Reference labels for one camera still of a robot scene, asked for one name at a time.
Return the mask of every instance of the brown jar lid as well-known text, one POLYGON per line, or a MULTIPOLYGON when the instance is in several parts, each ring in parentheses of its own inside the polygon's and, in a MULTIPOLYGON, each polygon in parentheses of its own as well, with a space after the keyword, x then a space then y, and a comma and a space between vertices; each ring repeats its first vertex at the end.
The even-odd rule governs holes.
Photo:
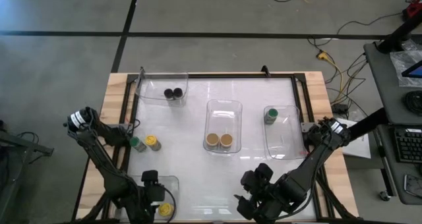
POLYGON ((231 147, 231 144, 233 143, 233 137, 230 134, 224 134, 221 138, 220 138, 220 144, 224 147, 224 148, 229 148, 231 147))
POLYGON ((215 147, 215 146, 218 145, 219 138, 218 138, 218 135, 217 134, 210 133, 210 134, 206 135, 206 139, 205 140, 206 140, 206 144, 208 146, 215 147))

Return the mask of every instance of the white paper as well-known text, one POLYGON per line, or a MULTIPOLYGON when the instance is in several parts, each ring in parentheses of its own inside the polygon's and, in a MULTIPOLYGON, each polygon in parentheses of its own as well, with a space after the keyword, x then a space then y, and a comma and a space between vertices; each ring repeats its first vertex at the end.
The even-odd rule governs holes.
MULTIPOLYGON (((347 125, 348 127, 354 125, 356 122, 347 119, 336 118, 338 122, 347 125)), ((349 143, 349 145, 342 148, 344 155, 354 155, 357 157, 371 158, 371 151, 369 149, 368 134, 349 143)))

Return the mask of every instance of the black floor line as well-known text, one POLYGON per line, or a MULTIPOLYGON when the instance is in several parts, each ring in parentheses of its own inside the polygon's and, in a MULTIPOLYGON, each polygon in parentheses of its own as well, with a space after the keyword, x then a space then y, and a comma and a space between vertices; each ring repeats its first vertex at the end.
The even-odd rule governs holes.
POLYGON ((315 39, 335 38, 339 40, 383 40, 387 35, 366 34, 277 34, 277 33, 225 33, 225 32, 128 32, 135 9, 129 9, 123 32, 71 32, 71 31, 20 31, 0 30, 0 36, 76 36, 76 37, 119 37, 132 38, 245 38, 245 39, 315 39))
POLYGON ((128 37, 145 38, 244 38, 244 39, 315 39, 383 40, 387 35, 344 34, 262 34, 262 33, 208 33, 208 32, 129 32, 128 37))
POLYGON ((127 40, 127 33, 129 32, 129 29, 131 28, 133 15, 135 13, 136 9, 136 2, 138 0, 132 0, 131 6, 129 7, 129 11, 126 16, 125 26, 123 27, 123 32, 121 33, 119 45, 117 46, 117 51, 114 56, 113 60, 113 66, 111 67, 110 73, 115 73, 119 71, 120 67, 120 61, 123 56, 123 51, 125 50, 126 40, 127 40))
POLYGON ((1 30, 0 36, 101 36, 119 37, 122 32, 69 32, 69 31, 22 31, 22 30, 1 30))
POLYGON ((115 73, 119 71, 120 61, 123 56, 123 51, 125 50, 126 39, 126 36, 120 37, 119 46, 117 46, 116 55, 114 56, 113 66, 111 67, 110 73, 115 73))

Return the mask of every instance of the wooden table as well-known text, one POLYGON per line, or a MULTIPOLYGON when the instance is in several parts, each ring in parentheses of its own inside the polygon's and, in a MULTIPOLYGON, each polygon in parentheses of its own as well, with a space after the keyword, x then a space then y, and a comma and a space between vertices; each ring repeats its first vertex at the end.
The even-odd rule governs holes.
MULTIPOLYGON (((245 74, 251 74, 256 72, 245 72, 245 74)), ((330 102, 326 92, 324 78, 321 72, 300 72, 305 73, 307 88, 309 91, 309 98, 313 110, 315 120, 322 119, 323 117, 332 117, 330 102)), ((113 73, 109 77, 107 84, 107 90, 105 91, 105 97, 103 106, 100 113, 100 119, 106 124, 118 124, 123 104, 123 97, 125 93, 127 83, 126 73, 113 73)), ((299 97, 301 100, 301 106, 304 118, 307 118, 307 112, 304 103, 303 90, 300 84, 298 84, 299 97)), ((133 102, 133 95, 135 93, 135 85, 132 84, 130 90, 129 102, 127 104, 127 112, 125 122, 129 122, 130 112, 133 102)), ((113 148, 110 146, 105 147, 108 154, 111 156, 113 148)), ((330 158, 324 164, 326 169, 326 176, 328 184, 334 194, 338 197, 339 201, 347 208, 347 210, 358 216, 355 198, 351 189, 349 175, 347 173, 346 164, 342 149, 337 149, 330 158)), ((80 202, 77 206, 76 218, 84 217, 91 208, 100 199, 104 192, 103 178, 95 168, 94 164, 90 161, 86 170, 84 181, 82 182, 82 192, 80 196, 80 202)), ((328 217, 326 204, 322 191, 318 189, 318 197, 321 205, 321 213, 323 217, 328 217)))

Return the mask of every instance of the black clip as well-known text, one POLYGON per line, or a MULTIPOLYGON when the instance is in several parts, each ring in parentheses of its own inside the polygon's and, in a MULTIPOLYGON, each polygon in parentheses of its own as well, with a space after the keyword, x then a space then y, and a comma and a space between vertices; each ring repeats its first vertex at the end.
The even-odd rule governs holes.
POLYGON ((265 72, 266 77, 271 77, 270 71, 268 70, 268 67, 266 67, 266 65, 262 66, 261 72, 265 72))

